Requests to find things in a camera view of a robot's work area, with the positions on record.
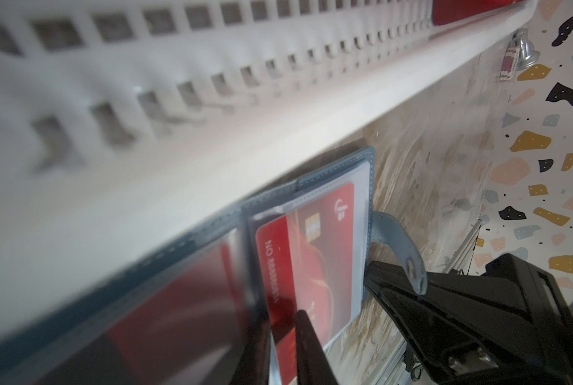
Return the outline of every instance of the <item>terrazzo pattern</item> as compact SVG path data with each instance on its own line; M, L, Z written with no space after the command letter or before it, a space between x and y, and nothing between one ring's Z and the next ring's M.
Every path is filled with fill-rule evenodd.
M573 1L542 0L529 26L541 58L519 73L483 192L469 273L511 252L552 273L573 301Z
M513 87L499 79L508 44L509 36L344 139L376 148L374 209L398 219L428 271L445 268L479 215L492 132L502 125ZM372 244L369 257L398 263L380 244ZM388 314L367 297L361 315L328 350L338 383L366 384L373 373L380 375L398 335Z

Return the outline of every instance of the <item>metal knob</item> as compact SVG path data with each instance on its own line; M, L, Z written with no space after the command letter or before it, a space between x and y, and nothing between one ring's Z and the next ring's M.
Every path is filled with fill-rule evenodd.
M520 28L513 35L513 46L519 47L519 57L517 59L517 70L525 70L537 61L541 56L541 52L535 50L535 46L528 40L528 29Z

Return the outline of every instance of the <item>metal screw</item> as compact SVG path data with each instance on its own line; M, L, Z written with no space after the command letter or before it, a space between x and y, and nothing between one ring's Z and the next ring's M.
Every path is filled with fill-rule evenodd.
M483 350L481 346L477 348L477 355L481 361L491 362L490 356Z
M449 364L449 367L451 369L454 369L458 367L458 365L460 365L460 361L458 361L455 357L449 357L449 359L447 360L447 364Z

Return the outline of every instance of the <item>terrazzo wall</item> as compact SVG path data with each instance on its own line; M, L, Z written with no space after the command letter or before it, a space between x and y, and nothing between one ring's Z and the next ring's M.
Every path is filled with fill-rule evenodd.
M470 274L511 252L551 272L573 301L573 0L540 0L529 39L537 65L518 74L494 168L483 194L483 226Z

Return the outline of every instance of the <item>white shelf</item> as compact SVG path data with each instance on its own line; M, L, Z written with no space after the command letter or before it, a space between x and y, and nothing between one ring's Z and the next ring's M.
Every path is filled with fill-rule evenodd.
M140 9L142 2L137 3ZM209 4L214 12L218 3ZM86 47L50 53L18 23L44 9L45 2L0 1L0 19L16 26L11 35L25 55L0 52L0 337L87 292L430 86L527 22L536 0L444 27L429 23L429 0L344 11L330 6L326 13L319 13L318 4L312 2L311 15L297 11L292 19L265 25L252 23L251 13L242 11L238 30L222 24L198 36L164 39L139 32L141 13L128 6L138 41L109 46L92 34L84 11L63 2L53 14L71 12ZM271 19L276 11L270 5ZM20 11L11 15L6 6ZM98 2L92 6L110 10ZM182 23L185 16L173 13L175 23ZM414 31L384 41L374 35L397 31L407 19ZM367 35L373 44L357 49L353 36L362 42ZM348 42L349 52L340 50L341 41ZM217 46L221 50L207 48ZM318 54L324 46L335 58ZM307 61L308 49L319 63ZM286 59L289 52L296 54L297 70ZM279 80L262 68L271 57L282 58L275 60ZM195 60L186 70L175 66ZM231 71L246 63L261 83L253 92ZM211 87L208 79L216 73L223 74L233 95ZM189 79L204 99L200 111L175 101L175 85ZM171 135L160 135L160 123L144 116L136 99L152 89L168 114L178 116ZM123 126L134 128L130 149L114 150L100 140L88 113L104 100L97 90L106 90ZM282 93L278 98L276 91ZM252 94L258 105L250 105ZM51 114L67 130L74 154L37 171L45 147L29 122ZM205 123L190 124L199 120Z

